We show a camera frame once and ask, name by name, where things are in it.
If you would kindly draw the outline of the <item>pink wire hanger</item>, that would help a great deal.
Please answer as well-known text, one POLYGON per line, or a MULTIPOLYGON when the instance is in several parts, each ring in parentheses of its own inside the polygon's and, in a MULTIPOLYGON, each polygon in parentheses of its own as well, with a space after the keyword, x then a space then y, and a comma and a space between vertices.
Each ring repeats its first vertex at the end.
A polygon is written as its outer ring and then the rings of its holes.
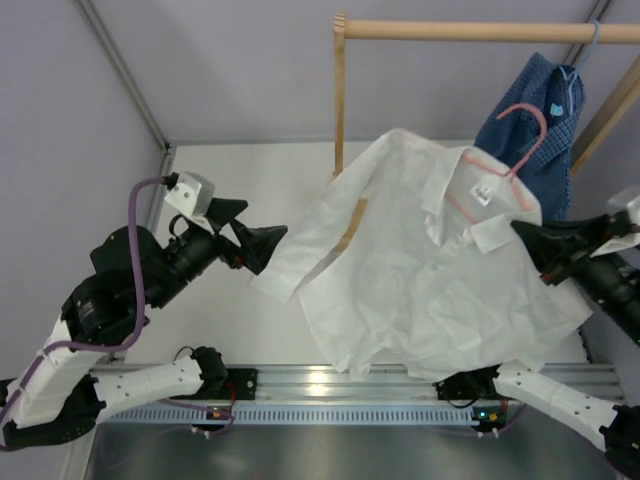
POLYGON ((540 204, 520 180, 519 173, 543 146, 548 136, 548 123, 538 107, 526 102, 507 107, 496 118, 503 120, 517 112, 525 112, 535 120, 538 135, 514 165, 506 165, 476 147, 461 152, 461 177, 452 179, 445 199, 472 223, 493 215, 505 215, 509 221, 541 223, 540 204))

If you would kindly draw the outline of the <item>white shirt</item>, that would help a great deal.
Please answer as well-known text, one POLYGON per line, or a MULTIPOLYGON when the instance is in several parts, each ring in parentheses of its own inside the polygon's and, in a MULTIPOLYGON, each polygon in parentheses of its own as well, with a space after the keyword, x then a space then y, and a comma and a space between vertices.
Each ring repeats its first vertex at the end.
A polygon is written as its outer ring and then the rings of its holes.
POLYGON ((469 147, 383 134, 254 279, 279 302, 300 301, 336 370, 361 379, 383 350, 430 382, 514 360, 539 369, 590 317, 570 281, 543 283, 515 220, 472 223, 445 199, 469 147))

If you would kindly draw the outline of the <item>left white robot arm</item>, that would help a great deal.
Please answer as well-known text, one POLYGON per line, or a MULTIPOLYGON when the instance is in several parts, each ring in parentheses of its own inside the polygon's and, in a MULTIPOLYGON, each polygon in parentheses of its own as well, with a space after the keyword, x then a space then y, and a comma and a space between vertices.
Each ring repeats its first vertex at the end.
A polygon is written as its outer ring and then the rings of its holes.
POLYGON ((188 220, 161 246, 138 227, 144 294, 136 297, 129 229, 114 231, 91 253, 94 275, 81 282, 61 308, 36 367, 1 383, 3 450, 60 445, 129 408, 154 401, 213 399, 228 372, 213 347, 198 347, 180 360, 115 378, 91 374, 100 358, 122 347, 149 319, 216 261, 260 274, 287 233, 284 225, 249 228, 237 220, 244 200, 212 200, 207 231, 188 220))

